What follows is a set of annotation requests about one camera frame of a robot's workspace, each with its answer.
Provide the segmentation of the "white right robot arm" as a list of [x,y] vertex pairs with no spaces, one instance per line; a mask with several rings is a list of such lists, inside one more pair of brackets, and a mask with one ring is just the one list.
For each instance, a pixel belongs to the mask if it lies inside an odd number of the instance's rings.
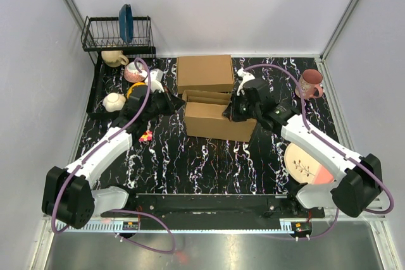
[[230,104],[223,112],[230,121],[255,119],[262,128],[297,145],[318,161],[333,182],[314,185],[307,181],[295,187],[287,201],[289,213],[301,217],[315,207],[336,207],[352,218],[364,212],[382,189],[380,160],[353,152],[308,123],[299,110],[277,103],[267,83],[247,73],[232,91]]

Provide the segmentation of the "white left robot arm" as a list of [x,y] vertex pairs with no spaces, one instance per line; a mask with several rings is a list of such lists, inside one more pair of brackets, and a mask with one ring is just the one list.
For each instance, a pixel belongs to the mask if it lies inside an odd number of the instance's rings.
[[152,120],[171,116],[185,105],[168,88],[150,92],[146,86],[134,90],[104,137],[75,162],[51,168],[47,175],[41,209],[68,226],[80,229],[93,215],[115,209],[124,217],[137,208],[123,186],[93,190],[101,174],[128,151],[147,131]]

